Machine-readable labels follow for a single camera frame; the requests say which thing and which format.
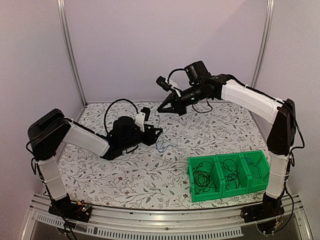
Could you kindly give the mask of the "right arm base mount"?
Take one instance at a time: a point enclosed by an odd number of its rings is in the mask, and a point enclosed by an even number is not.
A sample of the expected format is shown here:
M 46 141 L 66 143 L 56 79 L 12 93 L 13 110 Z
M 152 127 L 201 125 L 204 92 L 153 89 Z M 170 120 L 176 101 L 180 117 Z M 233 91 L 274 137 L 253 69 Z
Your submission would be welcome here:
M 289 195 L 289 198 L 291 201 L 291 211 L 285 223 L 285 210 L 282 203 L 271 211 L 267 211 L 263 203 L 243 207 L 240 212 L 240 217 L 244 219 L 245 223 L 256 222 L 256 228 L 262 235 L 274 235 L 284 229 L 293 217 L 295 202 L 291 195 Z

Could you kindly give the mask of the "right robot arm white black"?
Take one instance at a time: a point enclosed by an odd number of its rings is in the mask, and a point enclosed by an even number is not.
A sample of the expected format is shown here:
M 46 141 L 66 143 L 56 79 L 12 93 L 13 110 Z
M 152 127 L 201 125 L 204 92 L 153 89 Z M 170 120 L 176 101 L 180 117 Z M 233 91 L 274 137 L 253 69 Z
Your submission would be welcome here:
M 262 218 L 280 213 L 290 168 L 295 165 L 295 135 L 301 133 L 294 101 L 272 97 L 240 82 L 231 74 L 212 75 L 201 60 L 184 67 L 182 71 L 186 73 L 190 85 L 185 90 L 179 89 L 170 76 L 156 79 L 158 86 L 170 92 L 157 111 L 182 116 L 188 106 L 211 98 L 237 104 L 265 119 L 272 126 L 266 142 L 271 157 L 268 185 L 262 203 L 245 207 L 242 212 Z

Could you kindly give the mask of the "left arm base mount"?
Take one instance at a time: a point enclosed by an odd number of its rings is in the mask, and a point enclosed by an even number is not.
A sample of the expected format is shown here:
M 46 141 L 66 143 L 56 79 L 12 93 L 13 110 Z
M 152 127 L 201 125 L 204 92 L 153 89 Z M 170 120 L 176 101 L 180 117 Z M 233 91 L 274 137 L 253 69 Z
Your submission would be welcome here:
M 92 204 L 84 202 L 72 202 L 70 200 L 53 201 L 48 212 L 68 220 L 88 223 L 91 218 Z

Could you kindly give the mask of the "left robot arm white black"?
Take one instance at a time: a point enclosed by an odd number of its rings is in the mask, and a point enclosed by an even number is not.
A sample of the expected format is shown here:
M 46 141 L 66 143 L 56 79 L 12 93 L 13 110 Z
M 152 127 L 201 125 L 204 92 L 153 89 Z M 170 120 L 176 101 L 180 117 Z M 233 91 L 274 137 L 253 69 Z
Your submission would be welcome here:
M 33 123 L 27 130 L 29 141 L 26 150 L 31 153 L 31 167 L 38 174 L 50 197 L 52 205 L 63 216 L 74 213 L 74 205 L 66 191 L 58 169 L 56 154 L 61 144 L 67 143 L 92 152 L 104 160 L 114 160 L 122 154 L 132 153 L 140 144 L 156 144 L 163 129 L 148 124 L 151 110 L 141 110 L 129 99 L 125 102 L 133 106 L 135 117 L 120 116 L 102 135 L 84 125 L 67 118 L 60 109 L 53 109 Z

